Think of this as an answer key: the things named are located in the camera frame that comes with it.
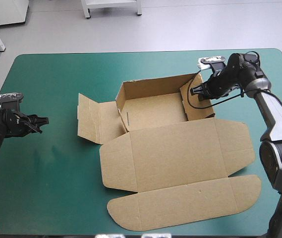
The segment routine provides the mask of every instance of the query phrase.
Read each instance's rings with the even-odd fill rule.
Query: open cardboard box
[[[259,197],[257,176],[228,177],[254,161],[247,126],[189,106],[188,84],[201,82],[200,74],[124,82],[106,103],[79,94],[78,135],[104,144],[104,186],[137,192],[109,201],[120,226],[147,231],[236,214]]]
[[[115,102],[97,103],[79,94],[78,135],[98,144],[111,141],[128,131],[204,119],[215,115],[212,108],[199,110],[189,106],[187,88],[202,83],[200,74],[123,82]],[[190,102],[198,107],[197,95]]]

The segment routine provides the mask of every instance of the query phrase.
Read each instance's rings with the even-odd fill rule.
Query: white cabinet
[[[29,0],[0,0],[0,25],[25,22]]]

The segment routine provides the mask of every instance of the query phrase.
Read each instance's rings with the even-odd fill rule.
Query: white floor
[[[142,16],[121,8],[92,10],[91,19],[84,17],[80,0],[30,1],[25,25],[0,28],[6,46],[0,56],[0,88],[20,54],[282,51],[282,0],[143,0]]]

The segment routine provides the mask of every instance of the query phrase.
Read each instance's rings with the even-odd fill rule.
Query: green table
[[[43,134],[4,141],[0,151],[0,233],[124,233],[109,216],[107,202],[130,194],[102,184],[99,145],[77,136],[78,93],[97,102],[113,101],[123,81],[198,71],[197,59],[234,52],[182,51],[100,54],[42,54],[17,57],[1,93],[22,92],[25,114],[47,116]],[[282,53],[256,50],[262,69],[282,99]],[[203,72],[205,79],[209,72]],[[247,123],[257,155],[239,175],[262,179],[258,202],[246,212],[156,230],[174,235],[259,235],[266,232],[278,194],[272,190],[258,157],[266,126],[252,99],[237,98],[215,107],[221,119]]]

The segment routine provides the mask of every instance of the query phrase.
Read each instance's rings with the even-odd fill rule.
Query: cable
[[[233,97],[227,98],[227,99],[225,99],[225,100],[222,100],[222,101],[220,101],[220,102],[211,104],[211,105],[209,105],[209,106],[206,106],[206,107],[196,107],[196,106],[192,105],[191,102],[189,101],[189,89],[190,89],[190,86],[191,86],[191,84],[192,84],[192,82],[193,82],[194,79],[195,79],[195,77],[193,77],[193,78],[191,79],[190,83],[188,84],[188,89],[187,89],[187,101],[188,101],[188,104],[189,104],[192,108],[195,108],[195,109],[207,109],[207,108],[216,106],[216,105],[218,105],[218,104],[224,103],[224,102],[226,102],[226,101],[229,101],[229,100],[231,100],[231,99],[237,98],[237,97],[239,97],[239,96],[243,96],[244,94],[246,94],[246,93],[248,93],[248,92],[251,92],[251,91],[256,91],[255,94],[258,94],[258,93],[266,93],[266,94],[268,94],[268,95],[274,97],[274,98],[278,101],[278,103],[281,105],[281,107],[282,107],[282,101],[278,98],[278,96],[276,96],[274,93],[270,92],[269,90],[265,90],[265,89],[251,89],[251,90],[243,91],[243,92],[241,92],[241,93],[239,93],[239,94],[237,94],[237,95],[235,95],[235,96],[233,96]]]
[[[263,89],[261,89],[260,92],[266,93],[266,94],[268,94],[268,95],[274,97],[274,98],[279,102],[279,104],[282,106],[282,101],[281,101],[281,100],[278,98],[278,96],[276,96],[274,93],[272,93],[272,92],[270,92],[270,91],[268,91],[268,90],[263,90]]]

